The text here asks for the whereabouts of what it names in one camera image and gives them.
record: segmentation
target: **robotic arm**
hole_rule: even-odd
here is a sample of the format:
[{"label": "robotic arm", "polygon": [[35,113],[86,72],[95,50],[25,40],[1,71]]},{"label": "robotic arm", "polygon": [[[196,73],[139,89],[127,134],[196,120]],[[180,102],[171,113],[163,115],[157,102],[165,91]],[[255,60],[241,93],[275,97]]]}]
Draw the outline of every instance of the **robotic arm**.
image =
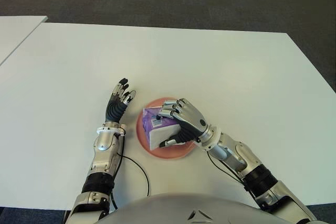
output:
[{"label": "robotic arm", "polygon": [[181,131],[163,141],[160,147],[194,140],[237,176],[263,211],[290,223],[304,224],[316,220],[312,212],[272,175],[247,145],[208,124],[200,111],[186,99],[165,101],[159,115],[175,119],[181,126]]},{"label": "robotic arm", "polygon": [[129,86],[127,81],[122,79],[112,92],[105,123],[97,129],[98,137],[93,145],[95,155],[82,193],[77,196],[66,224],[95,223],[109,214],[110,195],[120,166],[117,151],[119,142],[125,136],[125,125],[119,124],[119,121],[135,97],[134,90],[124,93]]}]

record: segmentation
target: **tissue box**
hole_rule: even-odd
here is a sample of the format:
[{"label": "tissue box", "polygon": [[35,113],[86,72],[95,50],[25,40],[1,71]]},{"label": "tissue box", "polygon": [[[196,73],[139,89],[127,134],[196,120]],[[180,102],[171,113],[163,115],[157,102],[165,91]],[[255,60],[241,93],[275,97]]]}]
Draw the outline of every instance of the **tissue box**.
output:
[{"label": "tissue box", "polygon": [[145,108],[142,111],[142,125],[145,130],[150,150],[159,147],[159,144],[180,131],[179,124],[170,118],[157,119],[161,107]]}]

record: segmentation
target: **purple packaging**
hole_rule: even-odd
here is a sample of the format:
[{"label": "purple packaging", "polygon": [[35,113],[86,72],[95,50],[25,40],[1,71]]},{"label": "purple packaging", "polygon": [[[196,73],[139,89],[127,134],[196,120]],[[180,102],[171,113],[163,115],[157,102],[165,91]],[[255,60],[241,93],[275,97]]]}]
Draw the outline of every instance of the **purple packaging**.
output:
[{"label": "purple packaging", "polygon": [[150,132],[153,129],[159,129],[162,127],[177,124],[175,120],[170,118],[157,119],[156,115],[159,113],[160,110],[161,107],[144,108],[142,110],[142,126],[145,130],[148,145],[150,145]]}]

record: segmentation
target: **gray carpet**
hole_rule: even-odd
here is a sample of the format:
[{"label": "gray carpet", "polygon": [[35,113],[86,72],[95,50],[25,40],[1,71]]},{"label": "gray carpet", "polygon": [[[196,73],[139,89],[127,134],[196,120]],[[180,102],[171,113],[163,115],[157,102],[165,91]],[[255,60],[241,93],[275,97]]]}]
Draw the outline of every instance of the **gray carpet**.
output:
[{"label": "gray carpet", "polygon": [[[288,33],[336,91],[336,0],[0,0],[0,16],[49,22]],[[336,224],[336,204],[311,206]],[[59,223],[62,211],[0,208],[0,223]]]}]

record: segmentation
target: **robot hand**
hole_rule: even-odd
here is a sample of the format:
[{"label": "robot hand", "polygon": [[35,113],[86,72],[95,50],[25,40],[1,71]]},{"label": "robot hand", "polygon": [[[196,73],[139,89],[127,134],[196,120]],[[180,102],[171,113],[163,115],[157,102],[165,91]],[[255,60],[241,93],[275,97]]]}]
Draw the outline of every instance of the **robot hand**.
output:
[{"label": "robot hand", "polygon": [[180,127],[176,135],[160,143],[160,147],[168,147],[190,140],[198,140],[208,128],[201,112],[185,98],[168,100],[163,103],[159,116],[175,119]]},{"label": "robot hand", "polygon": [[127,106],[134,99],[136,94],[135,90],[124,93],[129,86],[127,82],[128,80],[123,78],[114,88],[106,108],[106,122],[119,123]]}]

